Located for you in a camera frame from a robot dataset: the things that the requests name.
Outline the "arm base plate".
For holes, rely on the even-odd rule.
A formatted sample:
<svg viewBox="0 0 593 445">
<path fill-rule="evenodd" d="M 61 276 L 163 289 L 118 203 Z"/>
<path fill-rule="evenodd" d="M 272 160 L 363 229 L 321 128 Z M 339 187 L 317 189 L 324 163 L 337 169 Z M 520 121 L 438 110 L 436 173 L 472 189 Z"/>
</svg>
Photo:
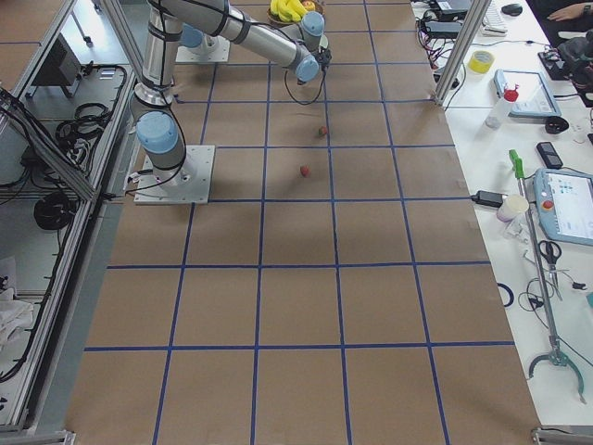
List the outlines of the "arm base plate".
<svg viewBox="0 0 593 445">
<path fill-rule="evenodd" d="M 226 63 L 230 55 L 230 42 L 220 36 L 202 35 L 200 39 L 183 38 L 177 51 L 178 64 Z"/>
<path fill-rule="evenodd" d="M 207 204 L 210 194 L 211 175 L 215 158 L 215 146 L 190 145 L 179 173 L 175 170 L 154 172 L 151 160 L 145 155 L 143 169 L 151 170 L 139 178 L 140 191 L 134 193 L 137 205 L 182 205 Z"/>
</svg>

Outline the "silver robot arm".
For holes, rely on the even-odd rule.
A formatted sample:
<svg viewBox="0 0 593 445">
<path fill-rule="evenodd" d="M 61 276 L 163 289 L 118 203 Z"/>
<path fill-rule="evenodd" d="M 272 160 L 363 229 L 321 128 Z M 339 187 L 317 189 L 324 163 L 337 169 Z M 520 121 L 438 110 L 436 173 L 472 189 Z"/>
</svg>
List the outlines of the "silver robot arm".
<svg viewBox="0 0 593 445">
<path fill-rule="evenodd" d="M 184 184 L 194 174 L 181 124 L 171 110 L 172 78 L 183 27 L 192 27 L 292 71 L 300 83 L 324 73 L 330 54 L 321 46 L 324 17 L 306 12 L 295 24 L 274 28 L 256 21 L 228 1 L 151 1 L 148 37 L 131 99 L 135 133 L 152 163 L 157 186 Z"/>
</svg>

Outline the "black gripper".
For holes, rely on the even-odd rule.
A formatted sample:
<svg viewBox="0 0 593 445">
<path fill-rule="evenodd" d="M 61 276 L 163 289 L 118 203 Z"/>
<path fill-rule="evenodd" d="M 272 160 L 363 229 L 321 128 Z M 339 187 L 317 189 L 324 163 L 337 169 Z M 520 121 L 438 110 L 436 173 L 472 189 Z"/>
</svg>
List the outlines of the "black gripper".
<svg viewBox="0 0 593 445">
<path fill-rule="evenodd" d="M 329 47 L 320 46 L 316 52 L 316 60 L 321 68 L 328 68 L 332 60 L 332 52 Z"/>
</svg>

